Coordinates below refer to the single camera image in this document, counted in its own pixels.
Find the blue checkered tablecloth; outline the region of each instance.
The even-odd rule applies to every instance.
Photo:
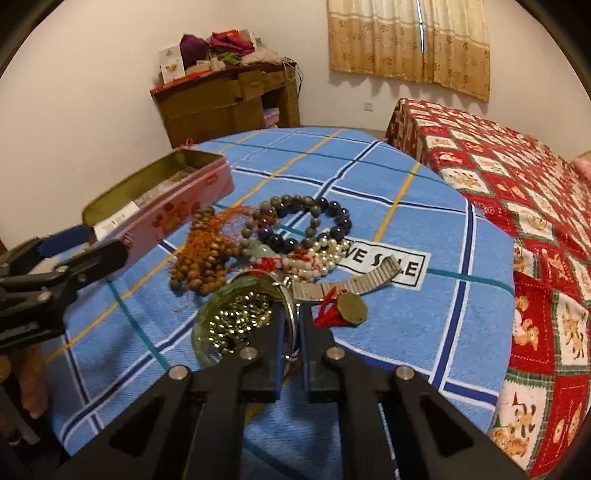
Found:
[[[366,295],[369,320],[333,333],[372,365],[411,365],[488,429],[511,348],[507,234],[439,176],[359,131],[271,129],[195,148],[221,152],[232,165],[236,189],[220,207],[322,194],[350,210],[352,237],[430,254],[418,288]],[[286,234],[297,237],[309,219],[282,221]],[[170,365],[199,368],[189,337],[204,300],[177,297],[168,287],[171,252],[186,235],[181,228],[112,284],[84,289],[68,312],[67,333],[44,345],[50,415],[68,452],[83,447]],[[329,278],[349,276],[337,269]],[[260,410],[244,438],[245,479],[342,477],[336,406],[306,404],[299,377],[278,403]]]

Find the pink tin box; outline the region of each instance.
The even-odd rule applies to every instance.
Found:
[[[129,258],[122,273],[199,209],[234,190],[230,165],[218,154],[178,148],[134,173],[82,212],[91,244],[121,240]]]

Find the beige curtain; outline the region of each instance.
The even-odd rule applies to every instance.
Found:
[[[482,0],[329,0],[330,68],[441,85],[488,101]]]
[[[330,68],[423,81],[415,0],[329,0]]]
[[[426,77],[488,101],[491,48],[482,0],[420,0],[427,51]]]

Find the red string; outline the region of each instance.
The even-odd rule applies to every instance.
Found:
[[[341,293],[346,293],[347,290],[341,290]],[[336,287],[332,287],[329,292],[322,299],[320,304],[320,313],[314,319],[314,325],[317,327],[345,327],[350,325],[349,322],[343,320],[340,315],[339,309],[336,307],[336,301],[339,298],[337,295],[333,300],[333,296],[336,294]]]
[[[265,272],[274,273],[277,268],[275,263],[277,261],[281,261],[281,258],[278,257],[260,257],[257,259],[256,264],[253,265],[251,268],[255,268],[256,270],[264,270]],[[264,277],[265,274],[261,272],[251,272],[250,275],[253,277]]]
[[[295,259],[295,260],[306,260],[308,261],[309,258],[306,256],[308,254],[309,250],[300,250],[299,252],[295,252],[292,253],[290,255],[291,258]]]

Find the pearl necklace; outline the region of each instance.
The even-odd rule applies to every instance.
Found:
[[[314,282],[333,271],[349,247],[350,242],[347,240],[337,242],[334,238],[321,237],[309,250],[257,258],[253,265],[255,268],[261,268],[270,263],[274,270],[282,271],[292,280]]]

